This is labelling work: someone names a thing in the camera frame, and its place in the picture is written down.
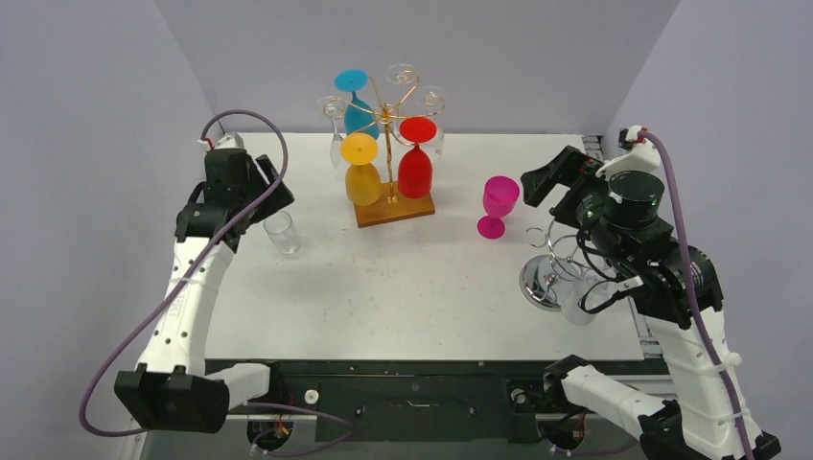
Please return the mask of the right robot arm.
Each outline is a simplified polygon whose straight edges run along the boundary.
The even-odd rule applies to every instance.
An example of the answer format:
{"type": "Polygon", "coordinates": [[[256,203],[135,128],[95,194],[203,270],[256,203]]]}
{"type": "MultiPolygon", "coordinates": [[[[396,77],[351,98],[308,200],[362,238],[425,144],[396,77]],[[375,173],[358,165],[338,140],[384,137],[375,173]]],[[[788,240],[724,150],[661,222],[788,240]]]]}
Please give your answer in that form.
{"type": "Polygon", "coordinates": [[[642,166],[606,166],[566,147],[521,177],[525,204],[566,188],[553,219],[614,270],[614,301],[630,299],[661,346],[672,400],[645,394],[579,356],[549,365],[541,396],[554,409],[585,409],[635,437],[650,459],[771,459],[778,438],[751,415],[725,335],[723,293],[713,263],[674,236],[659,208],[664,184],[642,166]]]}

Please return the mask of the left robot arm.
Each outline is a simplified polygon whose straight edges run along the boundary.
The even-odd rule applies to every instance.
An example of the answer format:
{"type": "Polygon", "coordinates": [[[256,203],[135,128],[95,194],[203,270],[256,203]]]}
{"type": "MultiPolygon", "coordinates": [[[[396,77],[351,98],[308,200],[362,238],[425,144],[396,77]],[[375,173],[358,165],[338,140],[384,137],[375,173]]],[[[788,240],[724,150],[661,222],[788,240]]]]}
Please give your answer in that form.
{"type": "Polygon", "coordinates": [[[235,365],[208,376],[205,346],[222,279],[242,235],[291,205],[292,192],[270,159],[245,149],[212,149],[205,179],[176,217],[171,278],[151,336],[114,393],[146,430],[215,433],[230,409],[250,400],[279,409],[286,385],[261,365],[235,365]]]}

